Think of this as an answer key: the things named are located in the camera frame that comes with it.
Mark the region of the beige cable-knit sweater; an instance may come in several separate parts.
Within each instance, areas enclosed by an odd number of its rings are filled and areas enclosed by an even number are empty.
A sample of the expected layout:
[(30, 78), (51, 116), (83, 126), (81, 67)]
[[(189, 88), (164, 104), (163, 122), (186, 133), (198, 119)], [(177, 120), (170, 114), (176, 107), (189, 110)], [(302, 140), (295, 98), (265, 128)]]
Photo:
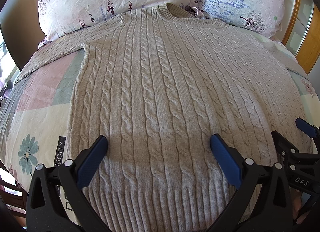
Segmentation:
[(133, 10), (38, 50), (20, 79), (81, 48), (67, 153), (108, 138), (85, 195), (113, 231), (208, 228), (229, 200), (215, 133), (261, 165), (278, 159), (274, 130), (312, 150), (295, 125), (304, 109), (289, 74), (303, 69), (247, 30), (173, 4)]

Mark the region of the pastel patchwork bed sheet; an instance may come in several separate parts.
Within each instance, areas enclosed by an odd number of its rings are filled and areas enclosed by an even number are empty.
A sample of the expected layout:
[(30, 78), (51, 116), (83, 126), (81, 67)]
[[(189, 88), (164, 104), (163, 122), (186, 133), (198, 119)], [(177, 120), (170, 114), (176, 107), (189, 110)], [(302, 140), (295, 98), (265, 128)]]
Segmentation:
[[(275, 57), (291, 58), (277, 43), (250, 32)], [(1, 116), (1, 159), (25, 189), (35, 165), (58, 166), (66, 158), (68, 120), (76, 79), (85, 51), (78, 51), (42, 66), (14, 88)], [(319, 125), (319, 99), (308, 79), (290, 69), (300, 95), (304, 118)]]

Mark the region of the wooden headboard frame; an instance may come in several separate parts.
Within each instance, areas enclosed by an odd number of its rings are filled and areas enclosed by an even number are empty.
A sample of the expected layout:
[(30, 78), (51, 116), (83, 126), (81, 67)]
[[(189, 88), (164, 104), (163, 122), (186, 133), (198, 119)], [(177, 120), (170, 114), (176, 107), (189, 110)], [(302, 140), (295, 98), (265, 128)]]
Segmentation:
[(285, 0), (284, 7), (276, 37), (309, 74), (319, 59), (319, 9), (314, 0)]

